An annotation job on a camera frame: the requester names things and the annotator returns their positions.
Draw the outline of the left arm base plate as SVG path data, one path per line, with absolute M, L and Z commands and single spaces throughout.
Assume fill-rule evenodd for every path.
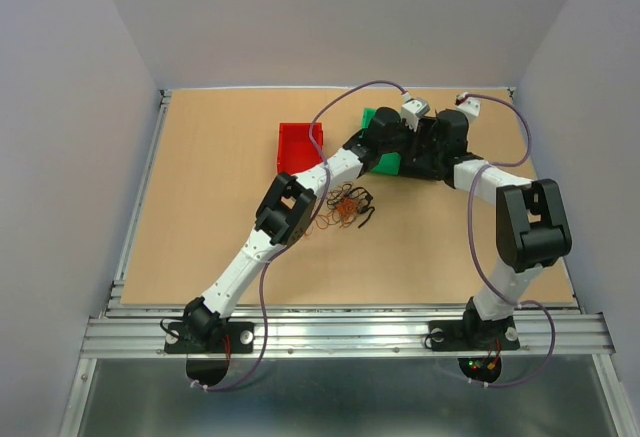
M 178 320 L 160 322 L 165 333 L 164 352 L 169 355 L 188 354 L 251 354 L 253 352 L 255 325 L 250 322 L 230 322 L 222 327 L 221 334 L 200 338 Z

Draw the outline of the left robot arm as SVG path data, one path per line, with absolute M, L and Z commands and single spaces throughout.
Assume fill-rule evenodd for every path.
M 199 350 L 214 351 L 249 284 L 304 235 L 328 191 L 371 171 L 383 155 L 409 149 L 419 120 L 429 110 L 421 99 L 409 100 L 398 111 L 380 107 L 369 125 L 331 157 L 300 173 L 279 173 L 258 206 L 254 227 L 240 251 L 220 277 L 185 306 L 182 323 L 191 343 Z

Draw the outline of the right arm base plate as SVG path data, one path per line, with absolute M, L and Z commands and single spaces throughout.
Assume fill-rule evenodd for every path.
M 433 320 L 428 322 L 423 343 L 435 352 L 519 350 L 519 339 L 507 337 L 509 328 L 513 328 L 512 321 L 465 323 L 462 320 Z

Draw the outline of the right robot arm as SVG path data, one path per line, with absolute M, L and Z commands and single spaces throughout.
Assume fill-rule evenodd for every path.
M 495 207 L 494 270 L 466 304 L 458 320 L 432 321 L 429 345 L 435 351 L 483 350 L 494 343 L 518 348 L 513 313 L 529 284 L 543 269 L 567 255 L 572 237 L 558 184 L 505 172 L 467 149 L 469 119 L 460 110 L 423 117 L 419 141 L 434 176 L 471 199 Z

